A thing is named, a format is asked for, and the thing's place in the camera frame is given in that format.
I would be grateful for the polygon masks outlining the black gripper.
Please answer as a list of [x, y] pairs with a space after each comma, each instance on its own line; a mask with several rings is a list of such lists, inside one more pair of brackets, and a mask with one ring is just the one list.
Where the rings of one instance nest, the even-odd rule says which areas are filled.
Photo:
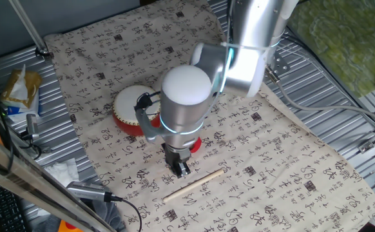
[[164, 150], [165, 161], [172, 174], [178, 178], [191, 173], [186, 162], [191, 158], [191, 151], [188, 148], [176, 149], [166, 143], [161, 144]]

